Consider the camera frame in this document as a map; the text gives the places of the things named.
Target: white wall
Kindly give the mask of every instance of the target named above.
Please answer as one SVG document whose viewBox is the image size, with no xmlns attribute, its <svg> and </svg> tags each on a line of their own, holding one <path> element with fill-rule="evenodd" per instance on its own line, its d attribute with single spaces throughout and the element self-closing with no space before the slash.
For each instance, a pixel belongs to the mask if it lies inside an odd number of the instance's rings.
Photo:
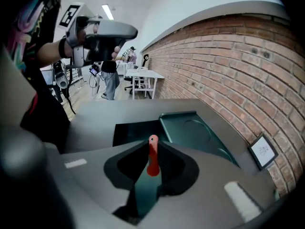
<svg viewBox="0 0 305 229">
<path fill-rule="evenodd" d="M 185 25 L 207 19 L 211 16 L 214 17 L 228 13 L 232 14 L 240 12 L 275 13 L 273 15 L 277 16 L 281 16 L 282 14 L 282 11 L 276 11 L 277 7 L 272 9 L 266 9 L 266 6 L 253 8 L 251 5 L 248 8 L 245 8 L 244 5 L 240 3 L 239 6 L 235 5 L 233 9 L 228 11 L 228 6 L 225 6 L 226 4 L 241 1 L 267 1 L 281 4 L 280 0 L 154 0 L 144 25 L 138 35 L 137 40 L 139 41 L 139 50 L 143 50 L 153 42 L 156 42 L 165 35 Z M 222 6 L 222 10 L 214 11 L 209 14 L 204 13 L 204 11 L 208 11 L 210 8 L 220 5 L 224 5 Z M 196 16 L 196 18 L 192 17 L 198 13 L 200 13 L 200 16 Z"/>
</svg>

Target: black wristband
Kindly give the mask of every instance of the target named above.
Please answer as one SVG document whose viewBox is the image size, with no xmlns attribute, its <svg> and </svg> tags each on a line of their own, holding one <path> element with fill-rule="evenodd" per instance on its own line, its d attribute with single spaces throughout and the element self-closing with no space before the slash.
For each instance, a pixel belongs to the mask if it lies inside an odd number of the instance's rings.
<svg viewBox="0 0 305 229">
<path fill-rule="evenodd" d="M 61 39 L 61 41 L 59 42 L 59 46 L 58 46 L 58 51 L 59 51 L 59 55 L 60 57 L 63 59 L 69 59 L 69 57 L 67 57 L 65 55 L 65 42 L 66 42 L 66 38 L 64 37 L 63 39 Z"/>
</svg>

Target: standing person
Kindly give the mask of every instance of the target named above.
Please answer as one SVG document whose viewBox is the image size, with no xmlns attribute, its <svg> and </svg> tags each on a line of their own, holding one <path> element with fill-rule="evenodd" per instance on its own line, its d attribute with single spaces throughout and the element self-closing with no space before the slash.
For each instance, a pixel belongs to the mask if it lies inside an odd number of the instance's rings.
<svg viewBox="0 0 305 229">
<path fill-rule="evenodd" d="M 43 142 L 55 144 L 63 153 L 70 122 L 40 71 L 43 66 L 72 56 L 72 48 L 65 38 L 53 42 L 61 0 L 14 0 L 13 3 L 3 15 L 9 21 L 9 26 L 4 26 L 8 32 L 3 33 L 7 35 L 4 43 L 12 61 L 36 91 L 20 126 Z M 84 30 L 77 32 L 80 44 L 85 35 Z M 113 58 L 119 50 L 115 48 Z"/>
<path fill-rule="evenodd" d="M 116 57 L 113 61 L 104 61 L 101 67 L 101 76 L 106 84 L 106 92 L 102 98 L 114 100 L 115 89 L 120 85 L 119 74 L 116 71 L 116 60 L 124 60 L 124 57 Z"/>
<path fill-rule="evenodd" d="M 129 62 L 132 62 L 133 64 L 135 64 L 136 60 L 137 60 L 137 55 L 135 54 L 135 48 L 134 47 L 130 48 L 128 56 L 130 57 Z"/>
</svg>

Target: red lever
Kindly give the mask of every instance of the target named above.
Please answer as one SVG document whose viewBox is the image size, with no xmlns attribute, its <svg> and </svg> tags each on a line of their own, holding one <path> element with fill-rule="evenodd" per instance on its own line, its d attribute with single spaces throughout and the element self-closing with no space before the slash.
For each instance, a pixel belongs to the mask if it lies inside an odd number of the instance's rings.
<svg viewBox="0 0 305 229">
<path fill-rule="evenodd" d="M 160 173 L 158 164 L 158 136 L 151 135 L 149 137 L 149 164 L 147 174 L 151 177 L 156 177 Z"/>
</svg>

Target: black cable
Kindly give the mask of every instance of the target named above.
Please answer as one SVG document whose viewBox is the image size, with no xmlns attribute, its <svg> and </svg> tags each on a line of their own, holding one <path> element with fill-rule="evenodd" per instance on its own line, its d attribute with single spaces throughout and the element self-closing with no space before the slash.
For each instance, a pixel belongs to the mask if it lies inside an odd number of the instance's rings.
<svg viewBox="0 0 305 229">
<path fill-rule="evenodd" d="M 75 111 L 73 110 L 72 108 L 72 104 L 71 104 L 71 101 L 69 99 L 69 87 L 71 85 L 71 82 L 72 82 L 72 69 L 70 69 L 70 79 L 69 79 L 69 83 L 68 83 L 68 86 L 67 86 L 67 89 L 66 89 L 66 94 L 64 94 L 65 98 L 67 99 L 69 105 L 70 105 L 70 109 L 72 110 L 72 112 L 76 115 Z"/>
</svg>

